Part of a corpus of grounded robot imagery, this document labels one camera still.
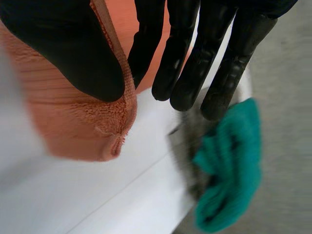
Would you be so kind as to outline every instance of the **orange microfiber towel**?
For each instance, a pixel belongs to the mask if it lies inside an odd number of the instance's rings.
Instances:
[[[19,72],[27,107],[47,148],[56,156],[108,161],[120,154],[134,123],[137,100],[127,58],[119,43],[104,0],[91,6],[117,57],[125,79],[123,97],[101,102],[73,85],[39,53],[0,25],[2,42]]]

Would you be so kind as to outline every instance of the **white surface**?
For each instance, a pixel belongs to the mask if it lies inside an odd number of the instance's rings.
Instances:
[[[208,86],[226,42],[207,77]],[[239,85],[249,97],[248,71]],[[121,156],[108,163],[60,160],[45,152],[0,51],[0,233],[169,234],[192,207],[167,134],[169,102],[147,90]]]

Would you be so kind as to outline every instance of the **black glove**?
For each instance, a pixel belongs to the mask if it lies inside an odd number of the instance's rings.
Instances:
[[[0,0],[0,18],[77,89],[102,101],[123,95],[120,64],[90,0]]]
[[[223,37],[235,14],[229,45],[202,103],[205,118],[218,120],[226,112],[256,46],[296,0],[167,0],[170,36],[152,87],[157,100],[170,99],[179,111],[189,110],[207,77]],[[139,31],[128,62],[138,86],[146,74],[161,38],[165,0],[135,0]],[[195,19],[199,25],[195,46],[181,72]]]

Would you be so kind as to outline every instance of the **gray carpet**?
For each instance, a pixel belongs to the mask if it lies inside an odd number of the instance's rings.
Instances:
[[[258,46],[250,64],[263,131],[263,178],[249,210],[223,234],[312,230],[312,1],[299,2]],[[175,234],[199,234],[188,215]]]

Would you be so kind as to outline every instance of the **teal cloth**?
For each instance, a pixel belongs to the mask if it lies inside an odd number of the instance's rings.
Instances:
[[[194,163],[212,176],[195,210],[196,224],[217,232],[246,211],[260,183],[260,120],[250,98],[230,108],[202,139]]]

